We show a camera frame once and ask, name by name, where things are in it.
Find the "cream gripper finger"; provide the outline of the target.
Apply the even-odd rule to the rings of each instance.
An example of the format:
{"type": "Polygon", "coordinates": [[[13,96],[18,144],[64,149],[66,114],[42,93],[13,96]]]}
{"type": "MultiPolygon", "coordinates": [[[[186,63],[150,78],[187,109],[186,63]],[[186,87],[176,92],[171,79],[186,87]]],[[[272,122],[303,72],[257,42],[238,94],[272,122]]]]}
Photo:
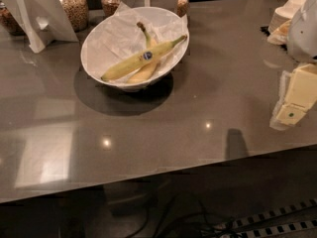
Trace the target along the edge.
{"type": "Polygon", "coordinates": [[[301,63],[292,72],[284,71],[278,96],[269,126],[282,131],[296,126],[317,102],[317,65],[301,63]]]}

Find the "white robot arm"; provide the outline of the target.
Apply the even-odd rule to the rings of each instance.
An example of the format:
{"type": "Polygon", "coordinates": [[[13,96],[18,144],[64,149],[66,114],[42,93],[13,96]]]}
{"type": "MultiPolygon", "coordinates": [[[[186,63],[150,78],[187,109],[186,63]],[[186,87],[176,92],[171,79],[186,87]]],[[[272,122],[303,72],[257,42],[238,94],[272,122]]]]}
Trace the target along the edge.
{"type": "Polygon", "coordinates": [[[280,77],[279,99],[269,122],[279,131],[298,124],[317,102],[317,0],[306,0],[291,18],[286,47],[299,65],[280,77]]]}

